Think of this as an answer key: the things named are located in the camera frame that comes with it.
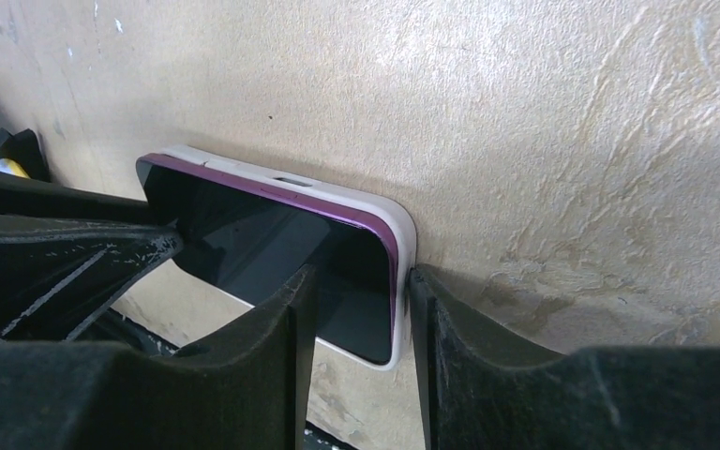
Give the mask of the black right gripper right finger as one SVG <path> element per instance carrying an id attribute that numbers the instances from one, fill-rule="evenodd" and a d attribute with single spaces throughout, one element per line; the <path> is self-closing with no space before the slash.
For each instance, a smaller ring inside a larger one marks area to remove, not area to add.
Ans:
<path id="1" fill-rule="evenodd" d="M 720 347 L 561 354 L 409 276 L 429 449 L 720 449 Z"/>

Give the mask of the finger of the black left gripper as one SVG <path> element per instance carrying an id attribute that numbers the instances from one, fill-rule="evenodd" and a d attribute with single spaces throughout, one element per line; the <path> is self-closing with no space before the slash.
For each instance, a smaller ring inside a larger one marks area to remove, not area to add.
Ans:
<path id="1" fill-rule="evenodd" d="M 156 225 L 0 215 L 0 342 L 75 339 L 182 245 Z"/>
<path id="2" fill-rule="evenodd" d="M 156 225 L 148 204 L 0 172 L 0 214 Z"/>

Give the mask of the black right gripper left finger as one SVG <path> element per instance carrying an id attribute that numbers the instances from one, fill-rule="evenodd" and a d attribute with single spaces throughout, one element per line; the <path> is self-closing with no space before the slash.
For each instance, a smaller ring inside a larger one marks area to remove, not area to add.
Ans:
<path id="1" fill-rule="evenodd" d="M 299 449 L 317 273 L 171 356 L 115 342 L 0 343 L 0 449 Z"/>

